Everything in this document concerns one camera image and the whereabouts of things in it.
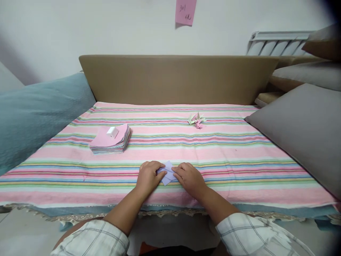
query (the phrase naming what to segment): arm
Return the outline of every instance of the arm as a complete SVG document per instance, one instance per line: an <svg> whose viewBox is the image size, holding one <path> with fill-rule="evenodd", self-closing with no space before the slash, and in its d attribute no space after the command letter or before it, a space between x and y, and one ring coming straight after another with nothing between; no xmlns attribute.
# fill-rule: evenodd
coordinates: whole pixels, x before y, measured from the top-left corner
<svg viewBox="0 0 341 256"><path fill-rule="evenodd" d="M173 167L172 170L184 189L206 209L215 225L231 214L240 212L221 195L209 188L200 172L192 164L182 163L178 167Z"/></svg>
<svg viewBox="0 0 341 256"><path fill-rule="evenodd" d="M161 167L164 167L164 164L157 161L144 162L140 167L136 187L103 220L128 236L143 202L167 173L163 171L156 175L157 169Z"/></svg>
<svg viewBox="0 0 341 256"><path fill-rule="evenodd" d="M235 206L206 186L200 172L190 163L173 167L173 175L207 211L230 255L298 256L288 243L292 235L263 218L241 213ZM298 239L300 245L310 250Z"/></svg>
<svg viewBox="0 0 341 256"><path fill-rule="evenodd" d="M129 235L137 214L148 196L167 172L160 162L141 165L136 187L115 206L103 220L85 220L67 231L57 242L51 255L125 255Z"/></svg>

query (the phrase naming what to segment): white wall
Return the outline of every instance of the white wall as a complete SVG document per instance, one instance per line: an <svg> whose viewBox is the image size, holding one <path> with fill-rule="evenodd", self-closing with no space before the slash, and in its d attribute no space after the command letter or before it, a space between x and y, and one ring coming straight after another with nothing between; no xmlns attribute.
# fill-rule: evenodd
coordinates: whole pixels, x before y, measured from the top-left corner
<svg viewBox="0 0 341 256"><path fill-rule="evenodd" d="M0 0L0 61L24 84L81 69L83 54L245 55L254 31L332 24L317 0L197 0L175 29L176 0Z"/></svg>

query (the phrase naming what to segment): plaid shirt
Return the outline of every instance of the plaid shirt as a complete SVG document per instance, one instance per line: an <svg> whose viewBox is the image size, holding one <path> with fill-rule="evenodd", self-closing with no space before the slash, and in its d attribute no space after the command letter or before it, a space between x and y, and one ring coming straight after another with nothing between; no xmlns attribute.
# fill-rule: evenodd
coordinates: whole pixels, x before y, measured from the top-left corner
<svg viewBox="0 0 341 256"><path fill-rule="evenodd" d="M221 221L216 229L232 256L297 256L289 244L290 239L305 249L307 255L314 255L288 231L261 217L234 213ZM65 238L51 255L126 255L128 247L129 240L122 231L103 220L93 220Z"/></svg>

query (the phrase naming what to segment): lace trim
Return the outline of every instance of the lace trim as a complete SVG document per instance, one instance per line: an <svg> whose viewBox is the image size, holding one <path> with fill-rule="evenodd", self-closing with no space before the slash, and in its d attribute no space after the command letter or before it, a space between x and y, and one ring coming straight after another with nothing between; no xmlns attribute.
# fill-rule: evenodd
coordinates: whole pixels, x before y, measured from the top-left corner
<svg viewBox="0 0 341 256"><path fill-rule="evenodd" d="M92 218L97 218L97 217L104 217L106 213L88 213L88 214L69 214L69 215L63 215L63 216L55 216L55 217L50 217L47 216L46 214L33 210L30 207L32 205L29 204L8 204L6 207L11 207L11 208L17 208L19 210L21 209L26 209L27 212L32 212L34 215L40 215L42 218L47 218L46 221L61 221L61 222L80 222L82 220L86 219L92 219ZM281 213L275 213L275 212L243 212L245 214L249 215L254 215L254 216L260 216L265 219L279 219L283 221L293 221L293 220L298 220L300 222L305 221L306 218L299 218L295 216L290 216L286 214L281 214ZM186 214L189 216L193 216L194 214L202 214L202 215L207 215L207 212L202 209L184 209L184 210L160 210L160 211L150 211L150 212L145 212L141 211L139 212L140 216L151 216L151 215L157 215L159 217L163 217L164 215L173 215L173 216L178 216L179 214ZM330 215L328 216L331 220L332 223L335 225L341 225L341 215Z"/></svg>

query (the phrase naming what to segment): person's left hand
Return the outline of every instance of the person's left hand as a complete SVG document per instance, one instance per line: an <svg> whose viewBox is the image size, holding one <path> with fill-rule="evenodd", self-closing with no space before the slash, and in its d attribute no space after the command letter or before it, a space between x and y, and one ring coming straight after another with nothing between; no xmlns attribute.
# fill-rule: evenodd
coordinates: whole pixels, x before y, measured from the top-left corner
<svg viewBox="0 0 341 256"><path fill-rule="evenodd" d="M156 171L162 167L165 167L165 165L158 161L147 161L140 166L136 189L146 198L155 190L162 178L167 174L167 171L156 174Z"/></svg>

